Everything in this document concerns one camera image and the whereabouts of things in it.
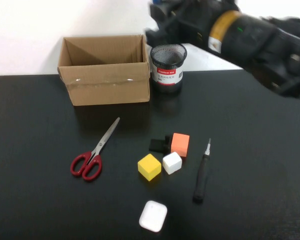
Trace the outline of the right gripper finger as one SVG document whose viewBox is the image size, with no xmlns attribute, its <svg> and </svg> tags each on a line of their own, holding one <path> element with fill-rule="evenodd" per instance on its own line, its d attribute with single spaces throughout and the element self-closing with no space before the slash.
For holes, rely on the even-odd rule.
<svg viewBox="0 0 300 240">
<path fill-rule="evenodd" d="M 145 30 L 147 44 L 168 44 L 169 38 L 167 29 L 160 27 L 158 30 L 146 29 Z"/>
<path fill-rule="evenodd" d="M 149 5 L 151 18 L 157 23 L 164 22 L 168 18 L 171 6 L 171 2 L 152 2 Z"/>
</svg>

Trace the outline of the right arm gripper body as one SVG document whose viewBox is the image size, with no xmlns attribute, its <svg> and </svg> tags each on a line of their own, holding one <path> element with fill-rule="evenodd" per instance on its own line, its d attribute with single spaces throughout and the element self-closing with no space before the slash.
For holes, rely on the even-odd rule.
<svg viewBox="0 0 300 240">
<path fill-rule="evenodd" d="M 167 41 L 187 43 L 231 63 L 278 60 L 278 28 L 242 13 L 233 0 L 171 0 Z"/>
</svg>

